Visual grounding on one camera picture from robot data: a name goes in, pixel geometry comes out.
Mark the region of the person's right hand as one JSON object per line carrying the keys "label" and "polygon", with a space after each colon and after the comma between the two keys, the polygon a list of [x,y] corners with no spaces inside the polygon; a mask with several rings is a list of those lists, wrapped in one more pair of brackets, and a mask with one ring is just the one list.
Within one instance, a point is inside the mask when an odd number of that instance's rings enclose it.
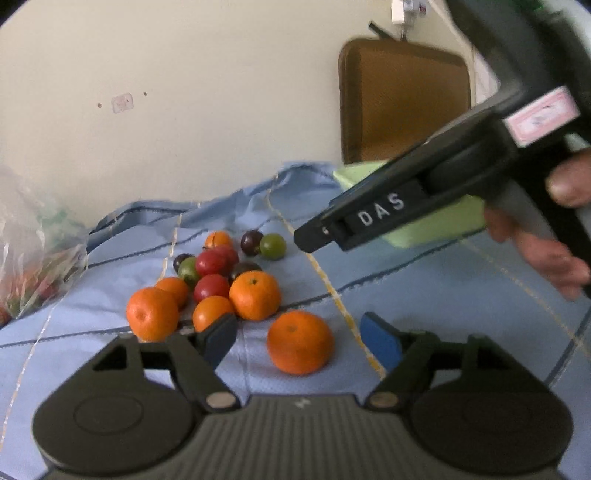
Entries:
{"label": "person's right hand", "polygon": [[[590,150],[581,150],[557,166],[547,178],[546,188],[551,198],[563,207],[589,205]],[[510,240],[526,263],[565,299],[578,299],[583,288],[590,284],[590,266],[575,257],[564,244],[527,232],[508,213],[491,205],[485,206],[484,219],[494,241]]]}

